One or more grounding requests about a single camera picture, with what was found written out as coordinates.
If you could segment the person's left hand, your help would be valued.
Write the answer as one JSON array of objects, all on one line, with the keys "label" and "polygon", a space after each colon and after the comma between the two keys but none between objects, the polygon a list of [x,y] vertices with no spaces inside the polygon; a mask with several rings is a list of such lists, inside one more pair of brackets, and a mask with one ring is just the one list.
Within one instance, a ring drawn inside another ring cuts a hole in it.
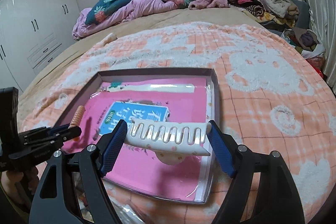
[{"label": "person's left hand", "polygon": [[39,184],[37,167],[24,172],[4,171],[1,173],[1,185],[5,193],[16,203],[25,204],[23,195],[19,192],[17,185],[21,183],[24,177],[27,179],[28,190],[34,194]]}]

